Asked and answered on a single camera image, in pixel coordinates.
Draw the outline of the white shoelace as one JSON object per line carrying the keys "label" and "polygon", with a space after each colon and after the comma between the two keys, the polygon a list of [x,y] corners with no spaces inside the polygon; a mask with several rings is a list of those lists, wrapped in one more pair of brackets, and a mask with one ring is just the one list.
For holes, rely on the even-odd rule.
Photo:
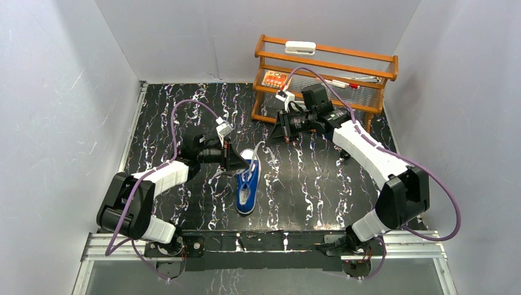
{"label": "white shoelace", "polygon": [[226,140],[217,144],[221,173],[233,175],[237,178],[237,194],[240,197],[252,198],[257,192],[262,169],[261,161],[257,154],[261,146],[267,148],[274,162],[275,158],[268,147],[267,141],[260,141],[255,145],[254,149],[244,149],[239,154]]}

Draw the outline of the blue canvas sneaker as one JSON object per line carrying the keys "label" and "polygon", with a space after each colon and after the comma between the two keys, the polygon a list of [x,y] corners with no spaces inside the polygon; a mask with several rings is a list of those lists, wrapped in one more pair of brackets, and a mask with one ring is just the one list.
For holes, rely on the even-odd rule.
{"label": "blue canvas sneaker", "polygon": [[256,205],[261,163],[253,149],[244,149],[240,155],[252,166],[251,170],[247,168],[237,175],[236,208],[240,214],[247,215],[254,211]]}

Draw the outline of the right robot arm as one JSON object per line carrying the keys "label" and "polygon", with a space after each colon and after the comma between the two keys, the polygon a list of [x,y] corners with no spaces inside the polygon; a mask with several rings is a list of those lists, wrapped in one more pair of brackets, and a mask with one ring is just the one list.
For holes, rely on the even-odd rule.
{"label": "right robot arm", "polygon": [[374,208],[348,226],[345,237],[335,246],[363,254],[370,247],[370,240],[400,229],[429,208],[428,174],[389,154],[362,128],[348,108],[335,108],[324,85],[305,87],[303,106],[294,101],[289,91],[279,90],[275,96],[284,102],[284,108],[277,112],[276,124],[267,140],[269,146],[290,143],[300,133],[314,131],[355,159],[379,188]]}

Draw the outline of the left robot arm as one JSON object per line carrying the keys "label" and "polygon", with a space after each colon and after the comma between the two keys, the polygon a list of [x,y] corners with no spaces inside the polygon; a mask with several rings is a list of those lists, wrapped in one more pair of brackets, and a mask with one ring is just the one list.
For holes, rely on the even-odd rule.
{"label": "left robot arm", "polygon": [[179,254],[184,240],[175,234],[174,224],[152,214],[154,199],[192,180],[203,163],[217,163],[220,171],[228,175],[249,167],[229,137],[220,140],[197,135],[191,140],[184,139],[174,160],[142,173],[117,173],[98,210],[97,225],[133,240],[158,242],[169,256]]}

